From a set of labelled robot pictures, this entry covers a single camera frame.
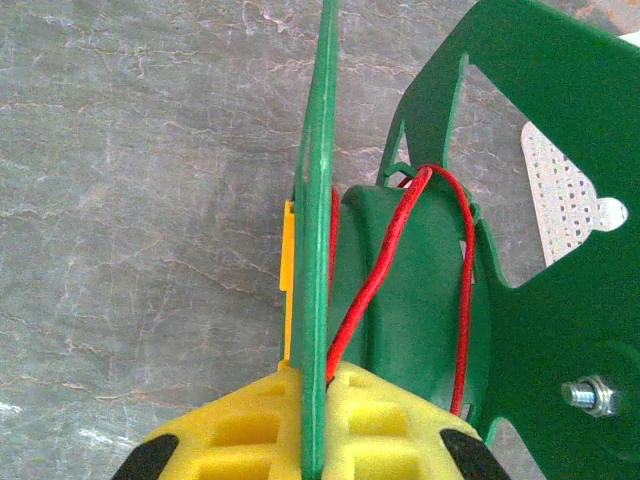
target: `marble floor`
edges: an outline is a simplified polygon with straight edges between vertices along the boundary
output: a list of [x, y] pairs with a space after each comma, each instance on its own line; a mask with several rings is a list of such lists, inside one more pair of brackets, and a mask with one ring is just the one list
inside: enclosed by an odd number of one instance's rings
[[[640, 27], [635, 1], [550, 3]], [[401, 93], [473, 4], [343, 0], [341, 190], [373, 182]], [[1, 478], [110, 478], [157, 425], [274, 370], [319, 11], [0, 0]], [[473, 69], [462, 95], [452, 168], [520, 284], [544, 266], [525, 119]], [[541, 478], [509, 428], [494, 450]]]

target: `wire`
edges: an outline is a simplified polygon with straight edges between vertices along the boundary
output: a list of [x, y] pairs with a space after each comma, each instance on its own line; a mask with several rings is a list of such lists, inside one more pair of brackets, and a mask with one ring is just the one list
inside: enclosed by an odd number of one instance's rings
[[395, 256], [396, 249], [398, 248], [398, 242], [402, 236], [402, 231], [409, 219], [409, 214], [413, 210], [418, 198], [420, 198], [420, 194], [427, 186], [432, 174], [433, 171], [430, 168], [422, 168], [418, 171], [418, 174], [411, 183], [411, 186], [400, 199], [400, 203], [391, 217], [391, 221], [387, 227], [384, 239], [382, 240], [382, 247], [380, 248], [380, 253], [378, 254], [378, 259], [376, 260], [373, 270], [369, 274], [364, 285], [360, 288], [360, 291], [353, 300], [349, 310], [347, 310], [347, 314], [345, 315], [342, 324], [340, 324], [340, 328], [329, 347], [329, 353], [327, 354], [327, 385], [329, 385], [333, 380], [336, 370], [338, 369], [340, 359], [347, 349], [362, 315], [364, 315], [369, 303], [377, 293], [391, 269], [393, 257]]
[[336, 266], [336, 250], [338, 248], [338, 230], [340, 229], [340, 194], [336, 187], [331, 187], [331, 227], [329, 230], [329, 295], [333, 286], [333, 273]]
[[438, 175], [443, 177], [458, 197], [458, 203], [464, 218], [466, 249], [462, 263], [462, 282], [460, 286], [460, 325], [458, 327], [458, 351], [456, 353], [456, 369], [453, 380], [453, 394], [449, 411], [460, 416], [464, 400], [464, 382], [469, 361], [469, 339], [471, 337], [471, 294], [473, 286], [473, 264], [476, 255], [476, 229], [473, 213], [467, 194], [462, 185], [451, 173], [438, 165], [429, 165]]
[[[460, 209], [462, 210], [465, 225], [466, 250], [462, 266], [462, 282], [460, 288], [460, 325], [458, 330], [458, 348], [456, 352], [454, 386], [450, 407], [450, 411], [453, 414], [459, 416], [462, 412], [462, 404], [464, 400], [464, 383], [469, 358], [469, 339], [471, 333], [471, 294], [473, 283], [473, 264], [476, 246], [475, 225], [473, 214], [471, 212], [471, 206], [469, 205], [469, 200], [466, 196], [464, 188], [451, 173], [438, 165], [425, 165], [421, 167], [418, 170], [418, 174], [415, 176], [415, 178], [412, 179], [413, 181], [411, 185], [403, 194], [400, 203], [396, 207], [396, 210], [391, 217], [391, 221], [389, 222], [389, 226], [387, 227], [385, 237], [382, 241], [382, 247], [380, 248], [380, 253], [378, 254], [376, 264], [374, 265], [373, 270], [369, 274], [364, 285], [353, 300], [353, 303], [349, 307], [349, 310], [347, 311], [347, 314], [345, 315], [344, 320], [342, 321], [342, 324], [340, 325], [340, 328], [338, 329], [338, 332], [336, 333], [336, 336], [334, 337], [333, 342], [329, 347], [329, 352], [327, 354], [326, 380], [328, 386], [335, 376], [336, 370], [338, 369], [338, 364], [340, 363], [340, 359], [344, 355], [344, 352], [346, 351], [347, 346], [349, 345], [349, 342], [351, 341], [351, 338], [353, 337], [353, 334], [358, 327], [358, 323], [360, 322], [362, 316], [371, 303], [371, 300], [376, 295], [378, 289], [389, 273], [391, 264], [393, 263], [395, 252], [398, 247], [398, 243], [400, 241], [400, 237], [402, 236], [409, 215], [415, 207], [418, 198], [427, 186], [427, 183], [429, 182], [433, 172], [442, 176], [453, 188], [458, 199], [458, 203], [460, 204]], [[405, 180], [403, 180], [400, 185], [406, 185], [408, 181]], [[337, 192], [332, 195], [332, 228], [330, 245], [331, 242], [336, 242], [337, 240], [337, 223], [334, 223], [333, 221], [336, 215], [334, 211], [335, 194], [337, 194]], [[333, 257], [331, 257], [330, 253], [330, 282], [333, 279], [333, 263], [335, 262], [335, 250], [333, 252]]]
[[411, 180], [412, 180], [411, 177], [404, 177], [402, 180], [400, 180], [400, 183], [398, 183], [398, 188], [404, 188], [404, 186], [408, 184]]

